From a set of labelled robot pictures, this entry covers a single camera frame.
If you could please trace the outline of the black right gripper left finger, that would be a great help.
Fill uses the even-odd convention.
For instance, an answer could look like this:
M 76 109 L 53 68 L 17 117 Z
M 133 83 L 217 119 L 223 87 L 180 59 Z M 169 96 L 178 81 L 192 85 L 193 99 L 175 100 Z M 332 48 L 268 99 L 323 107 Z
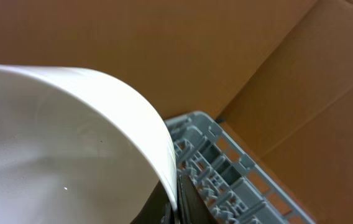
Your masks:
M 131 224 L 160 224 L 169 202 L 161 181 L 158 181 L 142 210 L 131 221 Z

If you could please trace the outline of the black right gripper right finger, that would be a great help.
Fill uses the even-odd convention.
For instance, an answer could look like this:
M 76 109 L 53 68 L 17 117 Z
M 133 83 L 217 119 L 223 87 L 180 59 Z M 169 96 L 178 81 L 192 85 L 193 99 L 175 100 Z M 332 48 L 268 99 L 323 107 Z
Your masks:
M 181 224 L 218 224 L 188 175 L 178 176 L 177 191 Z

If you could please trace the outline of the large white plate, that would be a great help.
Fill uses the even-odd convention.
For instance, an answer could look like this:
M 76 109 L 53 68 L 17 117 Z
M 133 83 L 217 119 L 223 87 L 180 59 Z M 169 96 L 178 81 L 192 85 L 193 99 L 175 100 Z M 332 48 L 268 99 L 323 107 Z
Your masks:
M 0 65 L 0 223 L 130 223 L 176 159 L 156 109 L 87 68 Z

